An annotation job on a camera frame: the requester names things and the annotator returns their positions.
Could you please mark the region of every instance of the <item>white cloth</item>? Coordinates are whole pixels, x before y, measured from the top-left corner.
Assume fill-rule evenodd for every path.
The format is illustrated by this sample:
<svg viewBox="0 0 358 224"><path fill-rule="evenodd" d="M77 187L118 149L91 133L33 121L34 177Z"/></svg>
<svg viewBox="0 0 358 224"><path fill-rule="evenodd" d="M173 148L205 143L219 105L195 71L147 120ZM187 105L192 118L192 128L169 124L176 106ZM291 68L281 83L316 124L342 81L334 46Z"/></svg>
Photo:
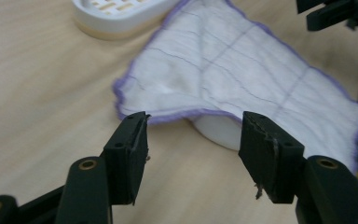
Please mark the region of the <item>white cloth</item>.
<svg viewBox="0 0 358 224"><path fill-rule="evenodd" d="M263 114L306 147L306 158L325 155L356 169L358 103L228 0L181 1L114 91L121 118L137 111L151 114L150 123L196 118L205 135L224 146L236 141L228 146L236 149L242 112ZM227 134L225 125L237 128Z"/></svg>

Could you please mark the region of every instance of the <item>black bracket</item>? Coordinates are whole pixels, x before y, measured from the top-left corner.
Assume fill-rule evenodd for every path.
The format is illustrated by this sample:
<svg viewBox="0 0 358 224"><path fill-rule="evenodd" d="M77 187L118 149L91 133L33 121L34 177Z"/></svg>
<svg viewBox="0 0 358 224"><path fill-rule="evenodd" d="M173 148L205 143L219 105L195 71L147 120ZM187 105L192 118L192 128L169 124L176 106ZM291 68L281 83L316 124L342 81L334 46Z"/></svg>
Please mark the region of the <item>black bracket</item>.
<svg viewBox="0 0 358 224"><path fill-rule="evenodd" d="M100 157L73 163L64 186L18 207L0 196L0 224L113 223L111 205L135 203L148 160L145 112L123 119Z"/></svg>
<svg viewBox="0 0 358 224"><path fill-rule="evenodd" d="M299 223L358 223L358 181L339 161L302 157L304 146L271 119L243 113L239 155L273 203L298 198Z"/></svg>

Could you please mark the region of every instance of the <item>wooden table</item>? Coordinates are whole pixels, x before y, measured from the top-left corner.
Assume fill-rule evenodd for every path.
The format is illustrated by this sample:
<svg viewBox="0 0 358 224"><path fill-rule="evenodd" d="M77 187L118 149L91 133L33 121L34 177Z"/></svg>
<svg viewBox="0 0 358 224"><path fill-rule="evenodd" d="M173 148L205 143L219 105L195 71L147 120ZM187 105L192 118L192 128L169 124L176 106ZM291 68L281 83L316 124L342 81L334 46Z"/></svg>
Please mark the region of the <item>wooden table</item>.
<svg viewBox="0 0 358 224"><path fill-rule="evenodd" d="M296 1L234 1L358 97L358 31L309 33ZM120 120L111 91L153 30L120 41L83 34L69 0L0 0L0 194L19 204L64 184L76 160L99 155ZM255 200L236 151L186 120L148 128L151 161L135 206L115 223L296 223L295 206Z"/></svg>

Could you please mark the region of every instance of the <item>white container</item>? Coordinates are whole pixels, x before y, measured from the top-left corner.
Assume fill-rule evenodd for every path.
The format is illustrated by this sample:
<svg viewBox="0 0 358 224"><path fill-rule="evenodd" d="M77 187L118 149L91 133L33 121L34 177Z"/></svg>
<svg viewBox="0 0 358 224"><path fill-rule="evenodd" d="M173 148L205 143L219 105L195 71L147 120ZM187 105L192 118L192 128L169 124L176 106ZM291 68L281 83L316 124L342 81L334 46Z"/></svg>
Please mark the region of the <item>white container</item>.
<svg viewBox="0 0 358 224"><path fill-rule="evenodd" d="M76 25L100 39L129 37L162 20L180 0L72 0Z"/></svg>

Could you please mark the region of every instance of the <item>white plastic object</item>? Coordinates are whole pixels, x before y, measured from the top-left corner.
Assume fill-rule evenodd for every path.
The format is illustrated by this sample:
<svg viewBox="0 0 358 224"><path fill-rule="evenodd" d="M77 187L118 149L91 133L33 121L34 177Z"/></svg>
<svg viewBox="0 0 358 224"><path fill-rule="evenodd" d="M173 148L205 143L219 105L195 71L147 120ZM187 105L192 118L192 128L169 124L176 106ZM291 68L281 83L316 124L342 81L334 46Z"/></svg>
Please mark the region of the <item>white plastic object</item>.
<svg viewBox="0 0 358 224"><path fill-rule="evenodd" d="M240 150L242 125L236 120L226 116L203 115L191 121L202 135L216 144Z"/></svg>
<svg viewBox="0 0 358 224"><path fill-rule="evenodd" d="M72 0L76 25L100 39L124 38L160 21L180 0Z"/></svg>

